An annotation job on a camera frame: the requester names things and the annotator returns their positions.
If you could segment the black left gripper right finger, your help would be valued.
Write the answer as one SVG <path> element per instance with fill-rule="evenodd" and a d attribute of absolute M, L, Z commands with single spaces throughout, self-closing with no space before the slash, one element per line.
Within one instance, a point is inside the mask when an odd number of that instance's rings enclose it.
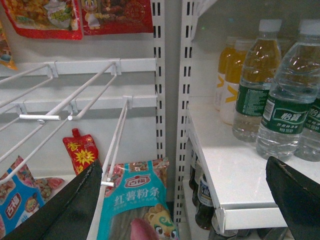
<path fill-rule="evenodd" d="M 266 163 L 266 181 L 296 240 L 320 238 L 320 184 L 276 157 Z"/>

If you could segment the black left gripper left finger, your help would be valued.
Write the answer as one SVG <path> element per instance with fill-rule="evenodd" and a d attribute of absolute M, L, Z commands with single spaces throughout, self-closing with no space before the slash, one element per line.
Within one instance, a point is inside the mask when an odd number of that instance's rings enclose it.
<path fill-rule="evenodd" d="M 102 181 L 95 160 L 5 240 L 85 240 L 88 237 Z"/>

